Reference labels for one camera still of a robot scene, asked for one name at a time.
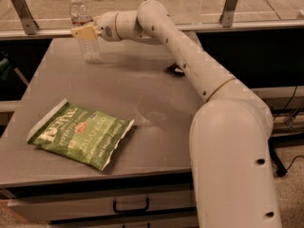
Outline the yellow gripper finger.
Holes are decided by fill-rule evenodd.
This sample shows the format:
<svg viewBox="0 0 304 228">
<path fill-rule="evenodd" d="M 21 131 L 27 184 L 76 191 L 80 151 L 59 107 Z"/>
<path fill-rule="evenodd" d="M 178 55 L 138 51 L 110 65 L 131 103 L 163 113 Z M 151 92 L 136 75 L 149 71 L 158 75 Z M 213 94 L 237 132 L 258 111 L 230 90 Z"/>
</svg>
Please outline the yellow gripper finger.
<svg viewBox="0 0 304 228">
<path fill-rule="evenodd" d="M 71 29 L 71 34 L 74 38 L 94 41 L 101 36 L 98 27 L 93 23 L 85 24 Z"/>
</svg>

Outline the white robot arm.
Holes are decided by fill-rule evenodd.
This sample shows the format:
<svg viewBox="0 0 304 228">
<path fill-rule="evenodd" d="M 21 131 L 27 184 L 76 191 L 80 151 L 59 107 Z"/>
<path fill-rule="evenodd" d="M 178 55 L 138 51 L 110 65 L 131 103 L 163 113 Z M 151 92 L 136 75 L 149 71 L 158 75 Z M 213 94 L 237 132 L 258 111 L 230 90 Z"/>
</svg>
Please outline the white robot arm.
<svg viewBox="0 0 304 228">
<path fill-rule="evenodd" d="M 189 138 L 199 228 L 282 228 L 268 146 L 269 107 L 180 31 L 160 2 L 107 12 L 72 34 L 87 40 L 156 39 L 203 99 Z"/>
</svg>

